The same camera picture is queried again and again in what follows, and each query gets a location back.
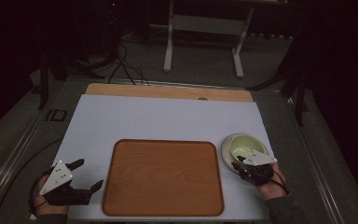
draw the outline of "dark background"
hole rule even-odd
[[[168,1],[164,0],[74,2],[0,0],[0,118],[33,87],[28,75],[39,67],[46,40],[71,57],[86,59],[88,54],[105,54],[114,47],[108,41],[114,38],[108,35],[108,22],[115,23],[113,35],[119,35],[123,22],[147,36],[149,23],[166,24],[168,18]],[[114,10],[108,8],[111,3],[117,3]],[[195,4],[201,3],[183,1],[179,10],[242,16],[241,7],[234,12],[210,4],[200,10]],[[317,10],[309,17],[292,7],[260,7],[249,31],[266,38],[301,36],[286,56],[287,66],[297,67],[303,58],[310,60],[307,87],[358,183],[358,1],[313,5]],[[305,18],[305,28],[298,34]]]

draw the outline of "white tabletop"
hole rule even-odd
[[[217,148],[225,210],[219,217],[107,217],[102,211],[105,185],[89,205],[71,206],[69,218],[81,220],[261,220],[268,210],[251,184],[224,164],[220,147],[233,133],[249,133],[272,150],[256,103],[82,95],[55,162],[85,159],[73,171],[75,189],[106,180],[115,143],[120,139],[209,141]]]

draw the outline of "desk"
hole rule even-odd
[[[128,92],[131,97],[122,97]],[[181,99],[155,98],[158,92],[162,93],[159,97],[175,95]],[[150,98],[134,97],[146,95]],[[229,96],[235,96],[237,100],[214,101]],[[200,97],[208,101],[188,100]],[[272,154],[257,105],[251,101],[247,91],[91,84],[78,103],[55,159],[65,162],[73,160],[74,156],[85,159],[81,169],[73,171],[74,188],[86,189],[100,179],[106,180],[113,145],[122,138],[209,141],[218,151],[225,211],[219,217],[107,217],[101,209],[103,186],[88,206],[72,206],[69,218],[111,221],[268,219],[267,208],[259,193],[225,166],[219,151],[230,134],[251,133]],[[87,178],[76,178],[77,175]]]

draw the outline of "white mounting bracket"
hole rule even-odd
[[[261,153],[257,150],[253,150],[252,153],[243,161],[243,163],[252,166],[270,164],[277,162],[278,160],[267,154]]]
[[[40,190],[40,195],[45,195],[57,187],[71,181],[72,177],[71,171],[66,167],[65,163],[62,161],[58,162],[49,175],[45,185]]]

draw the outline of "gray floor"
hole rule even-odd
[[[164,33],[151,37],[148,42],[129,41],[128,38],[124,40],[122,43],[128,49],[126,61],[141,69],[152,85],[179,83],[243,89],[244,86],[252,86],[272,77],[291,44],[291,40],[281,38],[247,38],[241,52],[246,78],[237,79],[228,46],[232,44],[232,39],[228,38],[224,44],[216,45],[195,41],[188,38],[187,34],[180,33],[178,36],[180,38],[174,42],[170,73],[162,69],[166,48]],[[107,82],[107,77],[115,67],[116,64],[105,70],[96,70],[96,73],[106,77],[104,80],[92,80],[76,73],[72,73],[66,82],[51,78],[50,101],[42,111],[37,109],[38,95],[26,94],[0,120],[0,168],[12,151],[23,149],[23,153],[18,155],[19,162],[11,167],[12,170],[18,170],[37,150],[64,136],[80,94],[91,82]],[[136,73],[129,71],[133,78],[139,79]],[[125,78],[123,69],[119,69],[114,82],[128,83]],[[276,92],[281,85],[274,84],[264,91],[253,92],[253,95],[268,133],[279,133],[268,135],[272,147],[286,147],[285,150],[276,151],[289,179],[289,186],[303,206],[310,223],[358,223],[358,188],[311,92],[307,91],[306,94],[309,111],[303,113],[305,125],[300,128],[293,121],[293,116],[288,116],[293,112],[291,104],[286,103]],[[49,109],[68,111],[67,119],[64,122],[45,120]],[[17,176],[0,208],[0,223],[28,222],[28,190],[35,177],[51,165],[59,145],[44,150]]]

